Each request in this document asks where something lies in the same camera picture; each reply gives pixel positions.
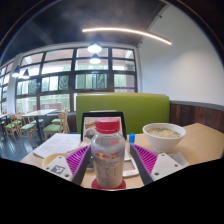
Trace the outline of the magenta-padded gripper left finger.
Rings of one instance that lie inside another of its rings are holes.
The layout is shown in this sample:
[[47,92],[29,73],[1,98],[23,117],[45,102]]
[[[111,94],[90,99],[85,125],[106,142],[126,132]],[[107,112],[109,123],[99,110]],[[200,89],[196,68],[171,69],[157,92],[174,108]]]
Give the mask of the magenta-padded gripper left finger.
[[76,185],[80,185],[90,158],[91,146],[87,145],[67,156],[57,156],[44,167],[44,170]]

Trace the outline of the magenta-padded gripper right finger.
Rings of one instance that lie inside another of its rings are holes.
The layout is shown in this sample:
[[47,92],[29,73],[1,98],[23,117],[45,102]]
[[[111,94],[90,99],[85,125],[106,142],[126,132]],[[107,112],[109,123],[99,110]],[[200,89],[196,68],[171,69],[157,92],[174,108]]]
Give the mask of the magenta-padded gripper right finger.
[[150,184],[183,168],[166,153],[156,154],[136,144],[130,145],[133,157],[144,185]]

